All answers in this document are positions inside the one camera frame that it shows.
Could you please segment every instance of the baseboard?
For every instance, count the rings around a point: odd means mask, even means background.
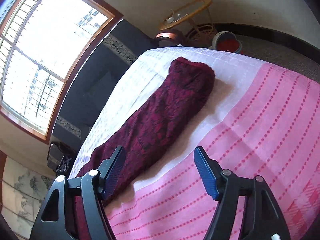
[[[218,32],[229,31],[234,34],[258,38],[283,45],[320,64],[320,49],[287,33],[244,24],[215,23],[214,26]]]

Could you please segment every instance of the white bed sheet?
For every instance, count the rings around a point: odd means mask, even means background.
[[[171,47],[146,51],[114,88],[79,151],[70,178],[74,178],[89,162],[93,150],[106,142],[163,83],[170,63],[177,57],[210,66],[215,72],[214,88],[206,105],[188,123],[164,157],[132,182],[134,192],[158,180],[192,152],[207,132],[221,122],[241,99],[265,63],[244,55],[209,49]]]

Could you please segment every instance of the maroon fabric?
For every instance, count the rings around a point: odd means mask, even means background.
[[[124,146],[127,152],[124,168],[114,194],[104,203],[108,204],[165,154],[189,120],[204,106],[213,83],[214,71],[206,64],[182,57],[171,62],[163,84],[108,141],[93,151],[89,163],[77,176],[98,168],[118,145]],[[76,197],[76,217],[80,239],[89,240],[80,197]]]

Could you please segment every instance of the wooden window frame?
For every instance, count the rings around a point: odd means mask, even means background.
[[[98,8],[99,11],[103,12],[107,16],[112,16],[112,18],[108,18],[107,21],[101,25],[98,30],[95,32],[95,34],[89,39],[86,46],[82,49],[76,60],[73,62],[72,66],[70,67],[66,77],[65,82],[61,88],[61,91],[59,93],[59,96],[56,100],[56,103],[54,105],[54,109],[52,111],[49,125],[46,131],[46,134],[39,133],[38,131],[34,130],[30,126],[28,126],[26,123],[18,119],[15,115],[10,113],[8,110],[6,110],[3,106],[0,105],[0,115],[3,116],[6,120],[8,120],[11,124],[18,127],[20,130],[24,131],[28,135],[32,136],[33,138],[38,139],[39,141],[49,144],[50,137],[53,131],[54,124],[56,122],[56,119],[58,117],[60,108],[62,106],[63,100],[68,92],[68,89],[70,85],[72,84],[76,74],[80,70],[80,68],[83,66],[83,64],[86,62],[87,58],[90,56],[90,54],[94,51],[94,49],[99,45],[99,43],[102,41],[102,39],[111,31],[112,27],[115,26],[119,20],[123,17],[123,15],[117,11],[115,8],[113,8],[111,5],[106,3],[104,0],[83,0],[86,3],[94,5],[94,8]],[[16,0],[11,8],[8,10],[6,16],[4,17],[4,20],[0,23],[0,33],[3,32],[7,22],[9,21],[11,15],[14,13],[15,9],[19,5],[21,0]]]

